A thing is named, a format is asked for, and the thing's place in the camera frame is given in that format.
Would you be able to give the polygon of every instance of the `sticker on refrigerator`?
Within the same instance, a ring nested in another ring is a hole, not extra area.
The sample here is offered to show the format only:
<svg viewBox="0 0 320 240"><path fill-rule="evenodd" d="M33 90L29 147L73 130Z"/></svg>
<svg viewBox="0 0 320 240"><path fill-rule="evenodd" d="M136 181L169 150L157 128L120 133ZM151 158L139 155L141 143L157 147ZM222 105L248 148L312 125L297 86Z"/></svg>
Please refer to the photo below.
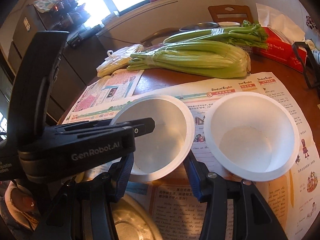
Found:
<svg viewBox="0 0 320 240"><path fill-rule="evenodd" d="M23 19L23 24L26 27L27 31L29 32L30 31L30 23L26 17Z"/></svg>

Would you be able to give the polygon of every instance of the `white tissue paper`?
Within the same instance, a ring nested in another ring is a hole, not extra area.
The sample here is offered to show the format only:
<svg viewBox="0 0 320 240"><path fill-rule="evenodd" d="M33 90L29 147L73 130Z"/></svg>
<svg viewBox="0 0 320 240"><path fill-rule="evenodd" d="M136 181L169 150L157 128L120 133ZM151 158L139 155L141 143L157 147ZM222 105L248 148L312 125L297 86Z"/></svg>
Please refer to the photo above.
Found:
<svg viewBox="0 0 320 240"><path fill-rule="evenodd" d="M282 12L256 3L259 23L262 27L270 28L283 42L293 44L295 41L305 41L305 33L288 16Z"/></svg>

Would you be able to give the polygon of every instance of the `celery bunch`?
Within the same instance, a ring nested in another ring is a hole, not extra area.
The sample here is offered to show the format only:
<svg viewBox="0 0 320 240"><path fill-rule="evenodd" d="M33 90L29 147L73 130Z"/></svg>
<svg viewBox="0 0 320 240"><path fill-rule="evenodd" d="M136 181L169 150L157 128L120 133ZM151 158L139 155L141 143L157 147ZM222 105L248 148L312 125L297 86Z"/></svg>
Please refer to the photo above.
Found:
<svg viewBox="0 0 320 240"><path fill-rule="evenodd" d="M219 41L188 41L131 54L127 70L166 68L216 78L244 77L250 57L243 49Z"/></svg>
<svg viewBox="0 0 320 240"><path fill-rule="evenodd" d="M267 38L268 34L260 24L244 21L242 26L178 33L165 39L164 45L182 41L221 41L232 45L267 49Z"/></svg>

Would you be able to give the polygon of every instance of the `newspaper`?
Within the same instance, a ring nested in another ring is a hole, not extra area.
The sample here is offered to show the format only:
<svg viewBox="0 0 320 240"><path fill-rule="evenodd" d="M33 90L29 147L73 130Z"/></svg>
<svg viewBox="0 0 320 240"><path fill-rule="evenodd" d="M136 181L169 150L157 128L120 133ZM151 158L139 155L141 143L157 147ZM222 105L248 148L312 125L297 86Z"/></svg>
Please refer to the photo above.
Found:
<svg viewBox="0 0 320 240"><path fill-rule="evenodd" d="M71 108L66 120L74 112L132 96L142 73L143 70L127 71L125 69L119 69L111 76L105 76L99 79L85 89L78 101Z"/></svg>
<svg viewBox="0 0 320 240"><path fill-rule="evenodd" d="M192 151L198 161L205 163L226 179L239 180L225 170L210 153L203 134L206 111L216 100L230 93L251 91L277 100L294 118L300 133L300 150L294 166L285 175L269 182L256 183L263 197L281 223L290 240L300 240L310 228L319 210L317 175L320 158L311 129L296 101L273 73L257 73L243 79L205 81L177 85L150 93L122 98L70 116L70 122L112 118L122 107L149 94L167 94L182 100L193 114L196 133ZM86 172L87 179L107 171L110 163ZM192 195L183 165L168 176L150 183L129 182L127 193L136 199L152 216L164 239L198 239L206 203L199 203ZM233 202L228 200L226 239L232 239Z"/></svg>

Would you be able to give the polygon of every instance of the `window sill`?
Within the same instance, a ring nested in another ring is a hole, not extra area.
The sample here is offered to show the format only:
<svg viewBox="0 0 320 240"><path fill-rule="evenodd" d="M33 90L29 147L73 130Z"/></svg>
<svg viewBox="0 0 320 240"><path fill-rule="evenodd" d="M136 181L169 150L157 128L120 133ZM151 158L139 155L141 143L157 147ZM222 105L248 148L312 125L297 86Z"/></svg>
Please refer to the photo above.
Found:
<svg viewBox="0 0 320 240"><path fill-rule="evenodd" d="M146 5L143 5L139 8L136 8L136 9L120 16L119 18L116 18L114 21L112 21L111 23L104 26L103 29L97 33L97 36L102 35L106 31L110 31L111 29L118 26L119 24L121 24L121 23L123 23L123 22L125 22L125 21L139 15L139 14L145 13L145 12L150 11L152 9L161 7L166 4L174 3L174 2L177 2L177 1L176 0L157 0L157 1L154 1L151 3L148 3Z"/></svg>

